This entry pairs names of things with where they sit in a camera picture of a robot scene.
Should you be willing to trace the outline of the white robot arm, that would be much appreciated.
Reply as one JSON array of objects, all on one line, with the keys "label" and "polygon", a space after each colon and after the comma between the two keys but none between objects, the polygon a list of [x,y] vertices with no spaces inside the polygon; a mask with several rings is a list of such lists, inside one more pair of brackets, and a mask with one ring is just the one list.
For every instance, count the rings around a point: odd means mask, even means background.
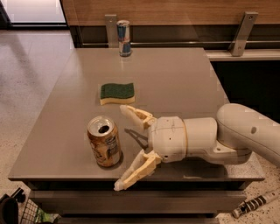
[{"label": "white robot arm", "polygon": [[126,190],[152,174],[160,163],[202,158],[218,165],[238,165],[255,152],[280,165],[280,124],[241,104],[228,103],[216,117],[181,119],[152,114],[122,105],[123,115],[148,131],[150,152],[141,150],[129,169],[115,182],[116,191]]}]

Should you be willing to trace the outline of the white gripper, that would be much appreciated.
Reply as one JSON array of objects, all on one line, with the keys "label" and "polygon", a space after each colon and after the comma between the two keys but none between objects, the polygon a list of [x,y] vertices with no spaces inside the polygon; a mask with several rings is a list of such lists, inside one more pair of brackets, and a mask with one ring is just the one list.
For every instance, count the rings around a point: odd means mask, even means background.
[{"label": "white gripper", "polygon": [[148,129],[148,145],[152,150],[140,150],[129,169],[115,182],[114,190],[119,192],[133,186],[138,180],[151,175],[162,162],[181,161],[186,157],[186,126],[177,116],[156,118],[153,114],[121,105],[122,114],[141,130]]}]

